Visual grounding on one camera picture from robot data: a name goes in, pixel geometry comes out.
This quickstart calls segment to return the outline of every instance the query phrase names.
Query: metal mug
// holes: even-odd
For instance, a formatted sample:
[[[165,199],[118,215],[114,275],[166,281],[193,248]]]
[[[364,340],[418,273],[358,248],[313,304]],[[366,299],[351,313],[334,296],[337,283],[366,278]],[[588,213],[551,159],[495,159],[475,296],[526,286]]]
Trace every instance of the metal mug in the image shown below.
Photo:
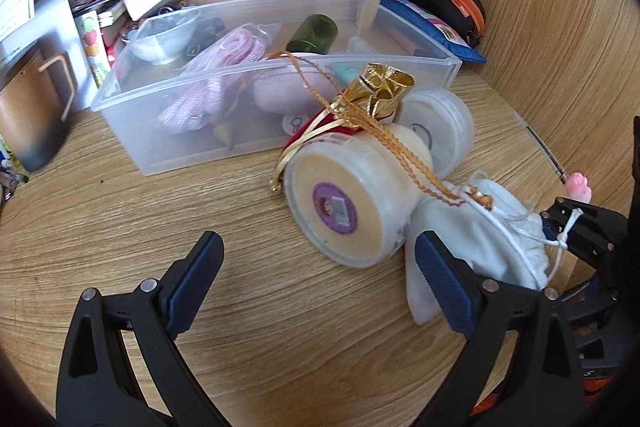
[[[59,62],[70,88],[63,105],[47,71]],[[30,44],[0,73],[0,135],[28,171],[44,167],[68,134],[66,119],[76,96],[66,55],[43,60],[37,42]]]

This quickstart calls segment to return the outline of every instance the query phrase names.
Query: round plastic container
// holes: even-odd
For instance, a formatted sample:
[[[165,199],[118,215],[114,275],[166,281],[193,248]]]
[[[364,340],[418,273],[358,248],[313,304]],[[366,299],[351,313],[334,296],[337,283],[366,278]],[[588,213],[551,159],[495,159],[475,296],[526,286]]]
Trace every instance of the round plastic container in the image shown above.
[[[465,103],[447,89],[414,89],[396,123],[417,134],[431,152],[433,172],[451,174],[474,146],[474,119]]]
[[[431,168],[429,151],[410,129],[388,130]],[[421,190],[371,135],[323,134],[310,140],[284,172],[289,208],[322,253],[355,268],[391,256]]]

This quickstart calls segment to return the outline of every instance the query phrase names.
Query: white cloth bag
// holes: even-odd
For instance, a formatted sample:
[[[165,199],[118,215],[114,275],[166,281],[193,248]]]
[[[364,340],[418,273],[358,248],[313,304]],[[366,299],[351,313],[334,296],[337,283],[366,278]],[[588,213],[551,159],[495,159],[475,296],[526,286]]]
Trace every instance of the white cloth bag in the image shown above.
[[[473,201],[449,206],[430,196],[423,197],[412,214],[404,245],[406,295],[417,324],[430,321],[440,312],[415,262],[415,240],[425,230],[435,231],[454,257],[464,259],[476,273],[485,277],[538,290],[548,282],[545,244],[553,242],[545,238],[540,215],[529,212],[496,182],[481,179],[474,180],[473,184],[494,198],[492,219]]]

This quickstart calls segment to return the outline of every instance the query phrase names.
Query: plastic storage box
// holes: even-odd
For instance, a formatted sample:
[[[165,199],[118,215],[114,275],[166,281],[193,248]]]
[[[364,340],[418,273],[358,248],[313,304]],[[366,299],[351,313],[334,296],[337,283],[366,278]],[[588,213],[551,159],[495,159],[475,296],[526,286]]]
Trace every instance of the plastic storage box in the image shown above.
[[[429,88],[449,87],[460,68],[460,60],[442,46],[369,0],[235,0],[143,23],[100,86],[92,109],[102,111],[145,175],[281,147],[305,118],[322,107],[316,100],[311,104],[306,100],[303,110],[295,103],[276,110],[265,105],[265,95],[289,102],[287,97],[295,94],[283,84],[283,78],[290,82],[295,74],[288,58],[193,73],[190,70],[196,68],[186,66],[216,38],[249,23],[272,25],[267,54],[282,51],[306,17],[315,13],[331,17],[338,36],[328,55],[310,58],[338,85],[345,86],[368,62],[399,68],[414,76],[416,86]],[[313,74],[309,67],[306,72]],[[216,91],[220,86],[225,86],[226,94]],[[296,87],[306,93],[302,80]],[[161,115],[186,92],[198,90],[225,99],[212,101],[226,103],[222,119],[218,112],[215,121],[207,121],[207,115],[196,118],[193,130],[168,128]]]

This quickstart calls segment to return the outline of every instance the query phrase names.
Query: blue gripper pad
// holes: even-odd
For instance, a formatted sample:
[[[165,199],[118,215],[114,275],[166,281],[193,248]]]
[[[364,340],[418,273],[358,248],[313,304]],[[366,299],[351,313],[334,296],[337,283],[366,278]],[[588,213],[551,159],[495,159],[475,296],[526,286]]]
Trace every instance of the blue gripper pad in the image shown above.
[[[553,229],[551,228],[551,224],[544,217],[542,218],[542,232],[545,234],[545,237],[549,241],[555,241],[556,238],[557,238],[556,234],[554,233]]]
[[[222,238],[217,233],[206,232],[188,257],[178,261],[189,263],[189,266],[167,301],[165,330],[169,338],[175,339],[179,333],[191,328],[193,319],[222,266],[224,251]]]
[[[415,240],[415,261],[451,329],[462,333],[469,340],[476,329],[471,297],[425,233],[421,233]]]

